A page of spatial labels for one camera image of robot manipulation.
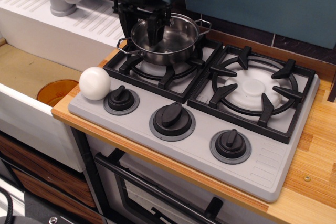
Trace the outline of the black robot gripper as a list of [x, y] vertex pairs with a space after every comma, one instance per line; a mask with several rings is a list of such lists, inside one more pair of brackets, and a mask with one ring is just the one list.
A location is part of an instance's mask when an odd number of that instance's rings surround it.
[[120, 24], [125, 37], [131, 36], [133, 26], [138, 18], [147, 19], [149, 46], [155, 46], [163, 39], [165, 19], [171, 18], [171, 7], [163, 0], [114, 0]]

